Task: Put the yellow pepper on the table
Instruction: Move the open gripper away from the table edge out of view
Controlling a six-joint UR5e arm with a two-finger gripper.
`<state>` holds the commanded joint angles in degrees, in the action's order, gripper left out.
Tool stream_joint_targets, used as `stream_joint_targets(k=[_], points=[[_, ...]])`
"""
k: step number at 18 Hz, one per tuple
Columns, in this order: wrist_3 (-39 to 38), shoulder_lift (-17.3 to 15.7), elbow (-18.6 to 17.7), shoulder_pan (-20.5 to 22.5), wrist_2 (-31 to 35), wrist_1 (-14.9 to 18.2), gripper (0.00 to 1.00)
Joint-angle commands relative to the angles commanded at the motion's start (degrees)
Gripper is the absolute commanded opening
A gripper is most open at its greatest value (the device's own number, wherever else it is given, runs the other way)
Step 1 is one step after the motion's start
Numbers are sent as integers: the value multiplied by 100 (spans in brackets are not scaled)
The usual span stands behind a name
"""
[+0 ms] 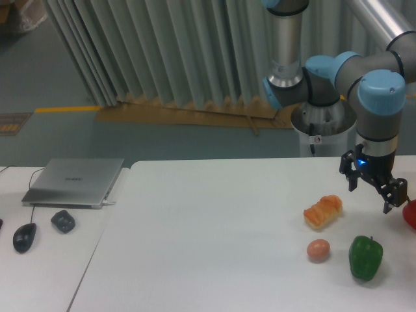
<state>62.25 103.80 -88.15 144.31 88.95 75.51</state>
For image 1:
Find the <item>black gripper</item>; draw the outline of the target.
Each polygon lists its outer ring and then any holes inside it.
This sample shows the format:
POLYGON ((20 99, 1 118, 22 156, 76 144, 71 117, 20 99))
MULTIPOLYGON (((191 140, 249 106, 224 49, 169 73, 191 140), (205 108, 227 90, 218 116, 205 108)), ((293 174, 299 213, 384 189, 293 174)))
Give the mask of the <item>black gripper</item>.
POLYGON ((408 200, 408 181, 392 176, 395 151, 388 155, 372 156, 365 154, 364 148, 363 143, 360 143, 354 150, 344 153, 339 172, 346 177, 349 191, 357 188, 359 178, 376 188, 384 200, 383 213, 387 214, 408 200))

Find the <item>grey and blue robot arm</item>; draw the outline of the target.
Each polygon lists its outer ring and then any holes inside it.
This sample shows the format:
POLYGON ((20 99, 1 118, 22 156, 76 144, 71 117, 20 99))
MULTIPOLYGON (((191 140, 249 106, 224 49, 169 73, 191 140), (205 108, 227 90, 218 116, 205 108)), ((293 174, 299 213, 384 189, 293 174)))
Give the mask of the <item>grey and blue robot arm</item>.
POLYGON ((339 167, 349 190, 359 180, 384 200, 383 210, 408 200, 408 184, 392 176, 406 85, 415 81, 415 30, 388 1, 348 1, 347 5, 374 38, 380 54, 347 51, 336 57, 317 55, 300 65, 302 13, 307 1, 264 1, 272 15, 272 70, 263 79, 275 109, 308 102, 326 107, 344 97, 356 114, 356 146, 339 167))

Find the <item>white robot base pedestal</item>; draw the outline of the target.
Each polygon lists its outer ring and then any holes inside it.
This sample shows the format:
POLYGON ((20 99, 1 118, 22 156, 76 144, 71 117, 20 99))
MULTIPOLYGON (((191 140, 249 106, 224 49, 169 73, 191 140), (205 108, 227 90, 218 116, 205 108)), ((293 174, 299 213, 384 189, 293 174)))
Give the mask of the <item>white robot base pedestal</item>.
POLYGON ((347 151, 356 114, 344 99, 325 107, 303 102, 293 110, 291 124, 301 157, 338 157, 347 151))

